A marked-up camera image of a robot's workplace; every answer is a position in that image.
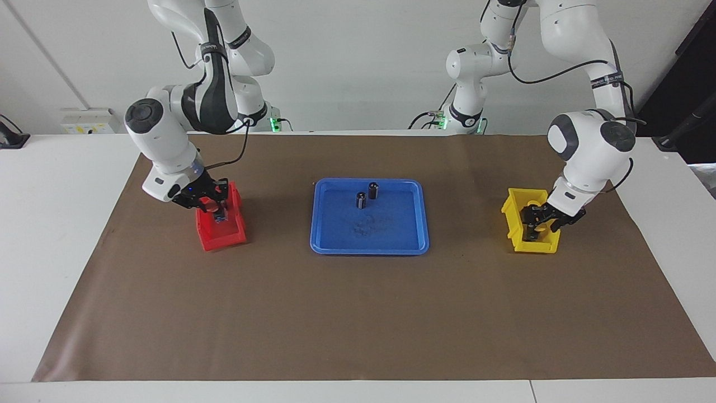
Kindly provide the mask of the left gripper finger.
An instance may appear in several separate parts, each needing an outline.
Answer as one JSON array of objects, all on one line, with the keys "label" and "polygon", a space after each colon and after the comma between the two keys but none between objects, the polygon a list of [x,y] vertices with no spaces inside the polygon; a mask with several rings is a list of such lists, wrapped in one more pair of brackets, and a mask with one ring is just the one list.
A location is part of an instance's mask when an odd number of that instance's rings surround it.
[{"label": "left gripper finger", "polygon": [[537,242],[540,237],[539,226],[535,226],[534,223],[534,207],[526,206],[521,210],[521,222],[524,225],[522,230],[522,240],[526,242]]},{"label": "left gripper finger", "polygon": [[575,224],[585,214],[586,214],[586,210],[584,208],[578,210],[578,212],[574,216],[568,216],[567,214],[565,214],[559,210],[555,210],[554,211],[554,220],[552,222],[552,232],[556,233],[563,226]]}]

